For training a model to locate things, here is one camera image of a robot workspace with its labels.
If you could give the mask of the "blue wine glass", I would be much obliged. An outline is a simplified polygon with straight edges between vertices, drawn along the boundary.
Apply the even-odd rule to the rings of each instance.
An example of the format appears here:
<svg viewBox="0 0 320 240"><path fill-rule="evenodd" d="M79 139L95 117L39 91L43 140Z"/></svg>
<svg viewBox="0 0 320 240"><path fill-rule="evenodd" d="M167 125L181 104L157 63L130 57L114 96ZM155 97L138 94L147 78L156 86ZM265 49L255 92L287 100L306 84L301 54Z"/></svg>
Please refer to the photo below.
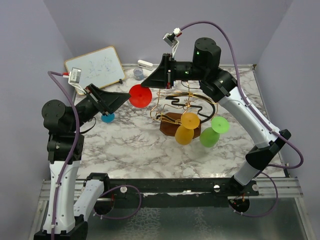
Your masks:
<svg viewBox="0 0 320 240"><path fill-rule="evenodd" d="M114 113L101 116L101 120L104 123L112 123L114 121L114 119L115 119L115 114Z"/></svg>

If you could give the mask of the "red wine glass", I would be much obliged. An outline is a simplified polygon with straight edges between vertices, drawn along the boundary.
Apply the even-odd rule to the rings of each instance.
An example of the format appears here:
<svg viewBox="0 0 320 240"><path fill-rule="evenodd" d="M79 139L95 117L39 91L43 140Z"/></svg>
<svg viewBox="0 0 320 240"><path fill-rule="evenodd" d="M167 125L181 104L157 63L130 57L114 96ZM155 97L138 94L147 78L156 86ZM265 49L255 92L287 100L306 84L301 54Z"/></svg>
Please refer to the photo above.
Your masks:
<svg viewBox="0 0 320 240"><path fill-rule="evenodd" d="M129 102L136 108L145 108L152 101L152 92L148 87L136 84L129 90Z"/></svg>

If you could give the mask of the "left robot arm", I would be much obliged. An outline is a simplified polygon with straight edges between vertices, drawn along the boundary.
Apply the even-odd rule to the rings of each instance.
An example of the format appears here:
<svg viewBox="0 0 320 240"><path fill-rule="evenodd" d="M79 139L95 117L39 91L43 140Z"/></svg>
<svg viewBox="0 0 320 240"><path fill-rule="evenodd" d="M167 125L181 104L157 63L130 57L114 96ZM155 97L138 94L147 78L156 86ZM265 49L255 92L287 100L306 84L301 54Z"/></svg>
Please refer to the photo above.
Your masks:
<svg viewBox="0 0 320 240"><path fill-rule="evenodd" d="M50 194L47 215L35 240L84 240L88 234L88 218L99 197L111 190L106 173L92 173L84 184L84 192L75 200L75 186L85 137L80 127L97 113L112 114L131 95L109 92L93 84L85 88L85 98L77 105L48 101L41 110L43 125L48 130L47 143L50 168Z"/></svg>

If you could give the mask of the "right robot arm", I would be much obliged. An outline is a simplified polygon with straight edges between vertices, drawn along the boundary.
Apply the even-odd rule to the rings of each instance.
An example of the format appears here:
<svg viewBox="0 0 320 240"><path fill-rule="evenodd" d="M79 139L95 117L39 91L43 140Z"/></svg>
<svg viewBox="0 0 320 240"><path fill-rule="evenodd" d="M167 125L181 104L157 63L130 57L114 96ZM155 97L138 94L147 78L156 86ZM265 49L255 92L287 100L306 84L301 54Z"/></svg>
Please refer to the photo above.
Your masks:
<svg viewBox="0 0 320 240"><path fill-rule="evenodd" d="M225 108L248 132L254 147L245 156L245 162L231 178L229 189L240 196L248 183L261 171L290 139L291 133L280 130L240 92L238 81L219 67L221 48L208 37L194 43L192 61L176 61L169 53L162 56L159 67L148 76L142 86L170 89L175 81L198 81L202 92Z"/></svg>

